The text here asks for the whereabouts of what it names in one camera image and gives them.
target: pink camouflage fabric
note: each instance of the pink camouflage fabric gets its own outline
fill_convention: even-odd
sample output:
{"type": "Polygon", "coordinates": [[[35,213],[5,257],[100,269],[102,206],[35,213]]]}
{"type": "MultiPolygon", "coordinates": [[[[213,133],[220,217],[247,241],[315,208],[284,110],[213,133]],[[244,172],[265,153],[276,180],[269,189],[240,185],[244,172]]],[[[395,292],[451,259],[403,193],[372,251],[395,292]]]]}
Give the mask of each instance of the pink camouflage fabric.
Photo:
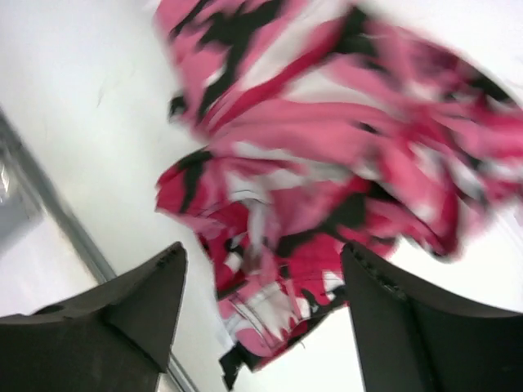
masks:
{"type": "Polygon", "coordinates": [[[454,53],[347,0],[163,0],[183,81],[171,115],[207,146],[158,209],[211,260],[231,388],[346,304],[340,251],[400,237],[440,259],[521,195],[523,116],[454,53]]]}

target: pink fabric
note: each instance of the pink fabric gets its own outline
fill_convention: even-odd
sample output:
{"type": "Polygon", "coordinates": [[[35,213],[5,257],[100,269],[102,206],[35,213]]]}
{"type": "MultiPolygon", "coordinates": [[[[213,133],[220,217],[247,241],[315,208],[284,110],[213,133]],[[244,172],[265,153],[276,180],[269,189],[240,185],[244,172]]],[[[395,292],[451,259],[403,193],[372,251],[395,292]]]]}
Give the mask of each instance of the pink fabric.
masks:
{"type": "Polygon", "coordinates": [[[163,0],[157,17],[208,143],[161,176],[158,208],[205,246],[251,369],[343,305],[346,241],[453,258],[521,194],[508,95],[353,2],[163,0]]]}

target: gray metal edge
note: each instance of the gray metal edge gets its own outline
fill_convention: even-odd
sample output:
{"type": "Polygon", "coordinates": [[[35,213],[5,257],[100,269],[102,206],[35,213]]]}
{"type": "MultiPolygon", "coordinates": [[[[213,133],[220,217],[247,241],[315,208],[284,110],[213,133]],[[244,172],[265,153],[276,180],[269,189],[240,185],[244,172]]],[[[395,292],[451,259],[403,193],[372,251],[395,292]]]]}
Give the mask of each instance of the gray metal edge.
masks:
{"type": "MultiPolygon", "coordinates": [[[[30,188],[40,203],[54,217],[57,224],[67,235],[75,251],[99,283],[116,277],[116,273],[104,258],[78,218],[60,199],[49,178],[36,163],[31,153],[23,146],[16,131],[0,111],[0,148],[7,149],[15,164],[16,175],[30,188]]],[[[168,376],[180,392],[199,392],[174,353],[171,353],[168,376]]]]}

